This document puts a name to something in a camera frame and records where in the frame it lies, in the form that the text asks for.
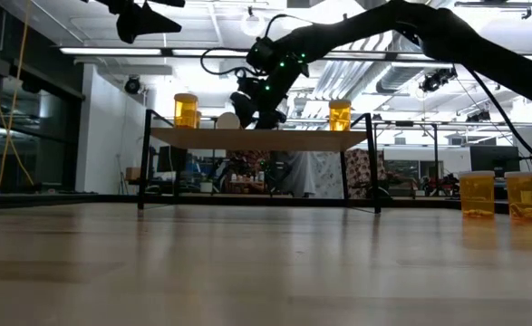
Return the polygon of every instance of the plastic cup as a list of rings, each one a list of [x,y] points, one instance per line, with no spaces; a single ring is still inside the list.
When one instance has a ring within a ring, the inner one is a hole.
[[[473,171],[459,174],[461,211],[464,218],[494,218],[495,172]]]
[[[350,130],[351,103],[348,100],[330,101],[330,130]]]
[[[198,98],[193,94],[175,94],[175,128],[197,128]]]
[[[509,216],[514,221],[532,221],[532,172],[507,172]]]

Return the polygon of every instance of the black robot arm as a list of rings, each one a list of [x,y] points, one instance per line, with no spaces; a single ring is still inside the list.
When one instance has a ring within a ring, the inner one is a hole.
[[[531,60],[479,36],[449,9],[391,0],[336,24],[295,29],[275,42],[257,39],[247,62],[268,77],[254,81],[250,91],[240,87],[247,96],[232,94],[238,115],[257,110],[260,119],[262,114],[271,117],[299,74],[307,75],[307,63],[322,59],[337,46],[391,30],[418,44],[432,59],[462,64],[532,100]]]

